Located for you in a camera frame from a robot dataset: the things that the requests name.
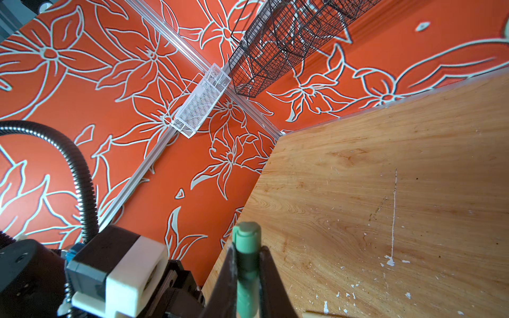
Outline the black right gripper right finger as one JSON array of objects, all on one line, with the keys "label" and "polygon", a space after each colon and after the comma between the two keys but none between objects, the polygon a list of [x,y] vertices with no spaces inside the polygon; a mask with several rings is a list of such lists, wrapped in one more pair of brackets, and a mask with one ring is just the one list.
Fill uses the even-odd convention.
[{"label": "black right gripper right finger", "polygon": [[292,303],[278,273],[274,258],[267,246],[259,252],[259,311],[260,317],[297,318]]}]

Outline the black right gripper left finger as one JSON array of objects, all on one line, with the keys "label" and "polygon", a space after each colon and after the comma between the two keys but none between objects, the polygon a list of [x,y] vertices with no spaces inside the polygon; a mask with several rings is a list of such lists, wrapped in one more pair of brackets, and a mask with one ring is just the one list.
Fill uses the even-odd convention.
[{"label": "black right gripper left finger", "polygon": [[225,257],[209,302],[200,317],[232,318],[237,316],[237,250],[232,244]]}]

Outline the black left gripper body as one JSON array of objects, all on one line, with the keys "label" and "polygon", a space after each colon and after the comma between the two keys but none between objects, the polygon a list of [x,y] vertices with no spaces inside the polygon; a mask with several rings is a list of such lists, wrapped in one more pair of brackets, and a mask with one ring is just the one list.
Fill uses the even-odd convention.
[{"label": "black left gripper body", "polygon": [[147,317],[199,317],[205,298],[191,271],[170,260],[147,305]]}]

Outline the green pen body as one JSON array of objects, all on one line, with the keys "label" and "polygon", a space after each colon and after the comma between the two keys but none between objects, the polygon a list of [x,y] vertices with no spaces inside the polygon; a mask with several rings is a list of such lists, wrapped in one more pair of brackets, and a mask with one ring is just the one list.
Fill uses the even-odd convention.
[{"label": "green pen body", "polygon": [[347,318],[344,315],[335,315],[329,313],[318,313],[313,311],[305,311],[302,313],[303,318]]}]

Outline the green pen cap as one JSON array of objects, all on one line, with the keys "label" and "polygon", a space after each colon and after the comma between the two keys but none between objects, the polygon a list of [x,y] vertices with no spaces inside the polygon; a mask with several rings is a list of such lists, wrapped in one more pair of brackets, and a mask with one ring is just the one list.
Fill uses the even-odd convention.
[{"label": "green pen cap", "polygon": [[256,222],[238,223],[232,231],[237,258],[237,314],[242,318],[258,312],[261,232]]}]

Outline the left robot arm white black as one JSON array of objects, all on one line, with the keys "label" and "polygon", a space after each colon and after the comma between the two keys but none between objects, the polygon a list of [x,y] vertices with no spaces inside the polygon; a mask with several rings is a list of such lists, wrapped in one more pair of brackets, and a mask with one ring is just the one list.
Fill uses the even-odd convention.
[{"label": "left robot arm white black", "polygon": [[204,305],[164,245],[116,226],[65,253],[32,239],[1,249],[2,317],[198,317]]}]

